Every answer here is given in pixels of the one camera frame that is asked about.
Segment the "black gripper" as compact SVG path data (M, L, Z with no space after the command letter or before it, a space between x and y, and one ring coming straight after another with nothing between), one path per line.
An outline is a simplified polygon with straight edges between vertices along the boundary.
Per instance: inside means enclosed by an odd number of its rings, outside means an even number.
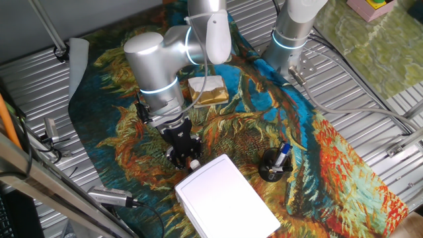
M166 158L176 169L185 169L202 156L201 139L191 134L192 122L188 116L179 116L159 126L162 138L171 145Z

